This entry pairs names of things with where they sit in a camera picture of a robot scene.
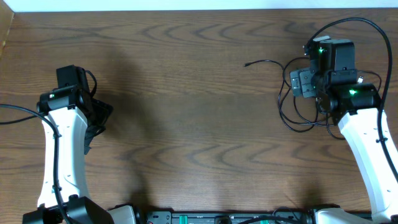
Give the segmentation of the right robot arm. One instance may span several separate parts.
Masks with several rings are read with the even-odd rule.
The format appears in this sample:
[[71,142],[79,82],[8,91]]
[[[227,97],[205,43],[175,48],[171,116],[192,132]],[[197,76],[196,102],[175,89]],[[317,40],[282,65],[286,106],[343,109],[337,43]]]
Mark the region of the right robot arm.
[[305,47],[310,66],[290,73],[295,97],[314,98],[349,144],[371,204],[370,223],[397,223],[397,149],[381,97],[358,78],[354,43],[315,38]]

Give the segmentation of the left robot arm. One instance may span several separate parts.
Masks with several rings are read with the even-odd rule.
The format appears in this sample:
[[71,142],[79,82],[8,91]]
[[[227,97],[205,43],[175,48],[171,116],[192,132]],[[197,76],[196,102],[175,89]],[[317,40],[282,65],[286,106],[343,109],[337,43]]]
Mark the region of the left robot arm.
[[45,170],[37,209],[23,223],[112,223],[105,209],[90,199],[85,155],[101,134],[113,107],[94,95],[92,73],[69,65],[57,69],[58,87],[41,94],[37,111],[44,117]]

